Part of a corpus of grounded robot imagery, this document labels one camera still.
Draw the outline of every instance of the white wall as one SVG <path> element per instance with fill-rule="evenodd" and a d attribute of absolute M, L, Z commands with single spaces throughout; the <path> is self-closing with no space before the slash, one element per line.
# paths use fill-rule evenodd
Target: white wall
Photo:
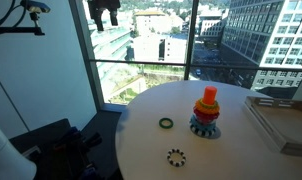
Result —
<path fill-rule="evenodd" d="M 0 82 L 31 130 L 62 118 L 82 129 L 96 110 L 69 3 L 39 1 L 51 8 L 39 15 L 46 35 L 0 35 Z M 0 18 L 10 3 L 0 1 Z M 21 12 L 14 11 L 6 25 L 14 24 Z M 20 26 L 33 26 L 29 13 Z M 26 132 L 1 88 L 0 128 L 9 138 Z"/>

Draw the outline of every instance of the green ring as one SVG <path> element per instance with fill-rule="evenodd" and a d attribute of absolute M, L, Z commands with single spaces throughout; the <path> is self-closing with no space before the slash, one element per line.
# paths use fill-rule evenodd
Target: green ring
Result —
<path fill-rule="evenodd" d="M 168 122 L 170 122 L 170 124 L 168 126 L 166 126 L 163 124 L 164 121 L 168 121 Z M 170 129 L 173 127 L 173 121 L 170 118 L 162 118 L 159 121 L 159 126 L 162 127 L 163 129 Z"/>

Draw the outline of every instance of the black cable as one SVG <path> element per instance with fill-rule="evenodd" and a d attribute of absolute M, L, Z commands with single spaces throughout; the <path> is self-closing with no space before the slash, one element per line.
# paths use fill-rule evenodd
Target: black cable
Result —
<path fill-rule="evenodd" d="M 8 18 L 9 15 L 11 14 L 11 11 L 12 11 L 12 8 L 14 7 L 14 5 L 15 5 L 15 0 L 12 0 L 12 1 L 11 1 L 11 6 L 10 6 L 8 12 L 4 15 L 3 18 L 0 19 L 0 26 L 4 23 L 4 21 L 7 20 L 7 18 Z"/>
<path fill-rule="evenodd" d="M 10 31 L 13 30 L 14 28 L 16 28 L 16 27 L 22 22 L 22 20 L 24 19 L 24 16 L 25 16 L 26 12 L 27 12 L 27 9 L 24 8 L 24 9 L 23 9 L 23 13 L 22 13 L 20 19 L 18 20 L 18 22 L 16 22 L 16 23 L 12 26 L 12 28 L 11 28 L 10 30 L 5 31 L 5 32 L 0 32 L 0 34 L 4 34 L 4 33 L 7 33 L 7 32 L 10 32 Z"/>

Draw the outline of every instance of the round white table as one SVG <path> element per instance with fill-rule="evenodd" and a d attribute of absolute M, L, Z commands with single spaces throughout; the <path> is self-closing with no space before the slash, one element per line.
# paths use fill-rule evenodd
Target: round white table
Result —
<path fill-rule="evenodd" d="M 213 85 L 220 105 L 217 139 L 201 138 L 189 128 L 192 108 Z M 126 180 L 171 179 L 302 179 L 302 157 L 273 151 L 252 122 L 247 96 L 266 97 L 241 87 L 207 81 L 159 85 L 138 95 L 121 115 L 116 131 L 116 153 Z M 171 129 L 159 120 L 171 118 Z M 186 164 L 174 167 L 167 152 L 179 148 Z"/>

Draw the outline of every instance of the stacking ring toy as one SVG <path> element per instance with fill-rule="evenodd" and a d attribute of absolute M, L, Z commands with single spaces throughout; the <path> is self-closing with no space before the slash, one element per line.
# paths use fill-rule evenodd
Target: stacking ring toy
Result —
<path fill-rule="evenodd" d="M 159 121 L 159 126 L 164 128 L 164 129 L 170 129 L 173 126 L 173 121 L 170 118 L 162 118 Z"/>
<path fill-rule="evenodd" d="M 182 157 L 182 160 L 181 160 L 180 162 L 173 161 L 173 160 L 171 159 L 171 155 L 172 155 L 173 153 L 178 153 L 178 154 L 180 154 L 180 156 Z M 187 159 L 185 158 L 185 156 L 184 156 L 184 153 L 183 153 L 182 151 L 180 151 L 180 149 L 171 149 L 171 150 L 168 152 L 167 159 L 168 159 L 169 163 L 170 163 L 172 166 L 175 166 L 175 167 L 181 167 L 181 166 L 183 166 L 183 165 L 185 164 L 186 160 L 187 160 Z"/>

